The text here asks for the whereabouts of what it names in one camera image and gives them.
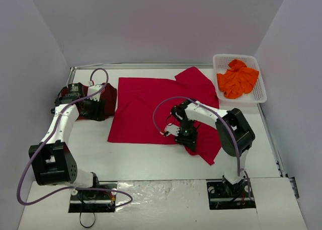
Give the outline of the bright red t shirt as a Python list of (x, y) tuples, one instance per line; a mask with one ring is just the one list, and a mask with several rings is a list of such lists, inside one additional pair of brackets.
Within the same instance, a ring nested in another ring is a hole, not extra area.
[(108, 142), (176, 144), (172, 135), (160, 134), (169, 123), (171, 109), (185, 98), (219, 108), (215, 87), (198, 68), (190, 67), (171, 79), (119, 78), (118, 102)]

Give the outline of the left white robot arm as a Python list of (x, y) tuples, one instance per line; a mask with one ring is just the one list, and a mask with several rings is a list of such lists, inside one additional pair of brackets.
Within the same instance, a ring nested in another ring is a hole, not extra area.
[(90, 199), (100, 196), (101, 185), (95, 173), (81, 170), (68, 148), (74, 123), (79, 116), (102, 121), (105, 102), (103, 85), (91, 85), (85, 92), (81, 83), (69, 84), (67, 93), (55, 100), (54, 117), (39, 145), (29, 148), (32, 169), (39, 185), (64, 185), (83, 188)]

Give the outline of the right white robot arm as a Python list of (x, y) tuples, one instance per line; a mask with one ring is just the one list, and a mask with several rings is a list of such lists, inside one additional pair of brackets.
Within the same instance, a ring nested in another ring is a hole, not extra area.
[(242, 172), (248, 150), (255, 140), (255, 133), (241, 110), (220, 110), (199, 101), (187, 99), (171, 109), (171, 115), (179, 122), (178, 126), (168, 124), (165, 134), (171, 134), (175, 141), (192, 152), (196, 152), (198, 143), (195, 122), (214, 128), (220, 140), (221, 148), (227, 155), (227, 166), (223, 175), (223, 190), (228, 196), (241, 191)]

